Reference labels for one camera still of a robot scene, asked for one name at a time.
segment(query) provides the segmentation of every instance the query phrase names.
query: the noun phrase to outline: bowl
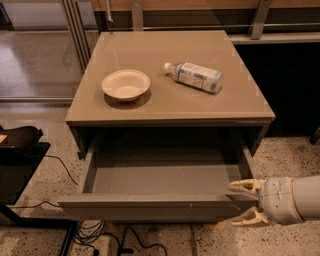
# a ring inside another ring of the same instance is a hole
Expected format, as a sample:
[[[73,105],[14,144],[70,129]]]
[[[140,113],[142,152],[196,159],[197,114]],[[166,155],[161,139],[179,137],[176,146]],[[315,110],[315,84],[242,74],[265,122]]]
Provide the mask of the bowl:
[[[149,77],[138,70],[120,70],[108,75],[102,90],[119,101],[134,101],[150,87]]]

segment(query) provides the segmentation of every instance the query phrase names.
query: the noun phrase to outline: speckled floor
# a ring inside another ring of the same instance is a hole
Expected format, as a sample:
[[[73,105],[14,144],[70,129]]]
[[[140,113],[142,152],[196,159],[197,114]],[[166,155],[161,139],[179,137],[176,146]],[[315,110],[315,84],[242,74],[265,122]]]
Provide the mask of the speckled floor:
[[[9,77],[5,77],[8,86]],[[60,157],[78,181],[83,162],[77,158],[76,144],[64,123],[68,108],[68,105],[1,104],[0,125],[5,129],[23,125],[42,129],[41,141],[51,144],[47,154]],[[306,137],[265,138],[254,162],[262,178],[319,175],[320,146],[312,146]],[[61,163],[45,157],[15,206],[34,206],[43,201],[57,204],[61,195],[71,195],[75,191],[76,185]],[[24,217],[66,218],[60,208],[48,204],[13,210]],[[234,228],[225,223],[135,224],[132,227],[145,245],[161,243],[170,256],[320,255],[320,222],[317,221],[264,228]],[[121,237],[124,228],[125,225],[107,223],[104,230]],[[0,255],[58,255],[63,236],[63,231],[0,226]],[[125,244],[134,249],[133,255],[165,255],[160,247],[141,248],[130,232]],[[94,246],[100,250],[100,255],[116,255],[117,244],[112,238],[102,236]],[[70,247],[70,255],[88,256],[92,252],[89,247],[75,244]]]

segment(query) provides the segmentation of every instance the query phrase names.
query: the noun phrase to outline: drawer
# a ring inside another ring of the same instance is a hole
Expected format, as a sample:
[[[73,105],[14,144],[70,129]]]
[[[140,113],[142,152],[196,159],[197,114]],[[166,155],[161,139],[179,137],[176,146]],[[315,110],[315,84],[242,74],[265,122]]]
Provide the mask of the drawer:
[[[98,129],[77,193],[59,204],[75,219],[217,222],[257,205],[227,189],[254,175],[237,128]]]

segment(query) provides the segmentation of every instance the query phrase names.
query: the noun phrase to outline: plastic bottle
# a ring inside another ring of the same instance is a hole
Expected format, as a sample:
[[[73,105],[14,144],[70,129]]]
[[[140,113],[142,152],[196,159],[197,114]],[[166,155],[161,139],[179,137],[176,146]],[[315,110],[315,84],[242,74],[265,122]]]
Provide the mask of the plastic bottle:
[[[220,71],[194,65],[189,62],[178,64],[165,63],[165,71],[171,74],[175,82],[183,83],[209,93],[217,93],[221,89]]]

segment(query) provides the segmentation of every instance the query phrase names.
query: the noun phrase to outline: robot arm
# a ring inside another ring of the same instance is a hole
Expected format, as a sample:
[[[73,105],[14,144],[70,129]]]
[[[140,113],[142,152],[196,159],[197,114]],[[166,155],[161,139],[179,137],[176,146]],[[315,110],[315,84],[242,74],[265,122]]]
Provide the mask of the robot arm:
[[[259,208],[231,220],[234,226],[290,225],[320,219],[320,175],[235,181],[229,189],[254,194],[259,200]]]

